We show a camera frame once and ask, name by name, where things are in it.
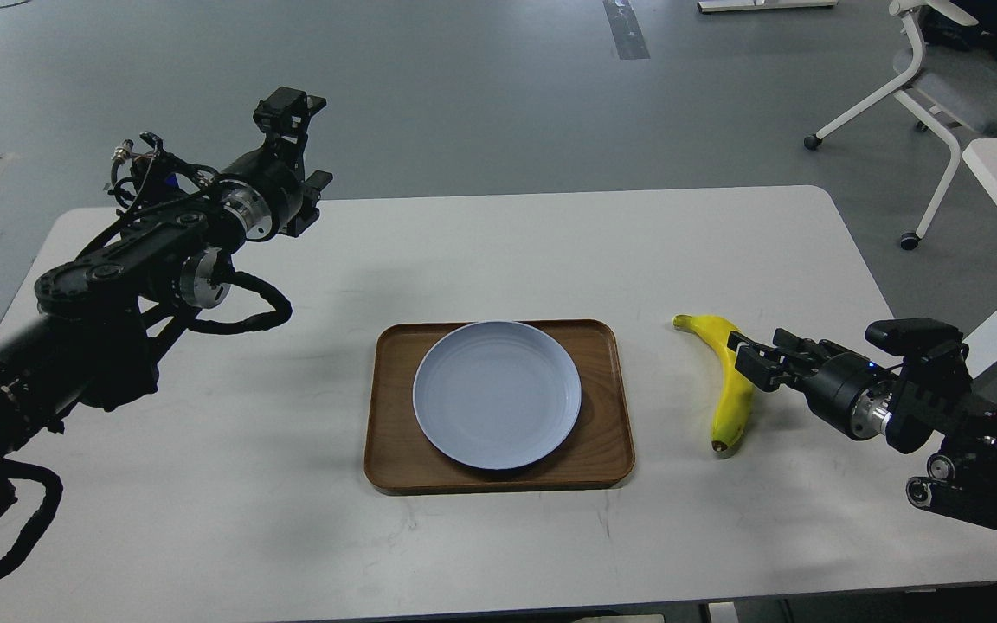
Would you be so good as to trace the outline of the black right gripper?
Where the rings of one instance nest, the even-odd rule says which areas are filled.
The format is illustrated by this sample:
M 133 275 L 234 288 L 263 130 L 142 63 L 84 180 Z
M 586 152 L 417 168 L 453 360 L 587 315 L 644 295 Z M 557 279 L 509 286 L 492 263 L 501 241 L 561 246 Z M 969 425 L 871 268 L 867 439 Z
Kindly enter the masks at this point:
M 736 370 L 763 393 L 780 386 L 800 391 L 811 413 L 853 440 L 869 440 L 884 431 L 891 372 L 858 352 L 786 330 L 775 330 L 773 344 L 731 331 L 727 346 L 736 354 Z

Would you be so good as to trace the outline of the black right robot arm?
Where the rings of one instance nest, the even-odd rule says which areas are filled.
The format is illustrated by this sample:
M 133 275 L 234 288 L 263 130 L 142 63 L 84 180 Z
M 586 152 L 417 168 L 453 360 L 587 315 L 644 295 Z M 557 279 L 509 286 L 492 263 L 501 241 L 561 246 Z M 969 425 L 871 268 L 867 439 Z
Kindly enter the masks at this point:
M 864 336 L 899 364 L 886 368 L 841 344 L 785 330 L 775 332 L 772 344 L 733 331 L 728 346 L 736 370 L 753 386 L 799 391 L 812 414 L 851 440 L 882 435 L 909 454 L 941 434 L 926 476 L 906 482 L 907 500 L 997 531 L 997 403 L 974 392 L 962 333 L 922 317 L 879 320 Z

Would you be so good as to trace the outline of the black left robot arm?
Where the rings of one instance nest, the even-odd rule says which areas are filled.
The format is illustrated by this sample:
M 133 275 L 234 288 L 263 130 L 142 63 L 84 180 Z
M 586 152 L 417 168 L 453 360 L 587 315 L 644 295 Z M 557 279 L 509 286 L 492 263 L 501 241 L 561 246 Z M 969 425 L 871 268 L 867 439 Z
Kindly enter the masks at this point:
M 305 173 L 321 96 L 280 87 L 254 109 L 262 145 L 225 169 L 193 164 L 144 132 L 112 157 L 118 217 L 75 259 L 35 282 L 39 315 L 0 340 L 0 580 L 20 567 L 58 511 L 63 484 L 10 455 L 63 433 L 78 405 L 112 411 L 158 390 L 158 365 L 183 332 L 238 335 L 287 323 L 292 303 L 238 271 L 245 243 L 300 236 L 319 217 L 329 172 Z

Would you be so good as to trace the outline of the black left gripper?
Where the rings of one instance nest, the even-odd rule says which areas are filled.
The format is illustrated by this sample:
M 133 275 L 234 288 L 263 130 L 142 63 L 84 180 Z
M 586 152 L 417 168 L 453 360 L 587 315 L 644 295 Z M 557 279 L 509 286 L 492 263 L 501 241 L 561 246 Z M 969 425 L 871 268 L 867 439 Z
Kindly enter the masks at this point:
M 244 224 L 247 241 L 297 238 L 319 220 L 318 202 L 333 174 L 314 170 L 306 175 L 302 161 L 310 122 L 327 104 L 322 96 L 277 87 L 254 108 L 254 125 L 264 134 L 262 149 L 242 155 L 219 174 L 219 202 Z

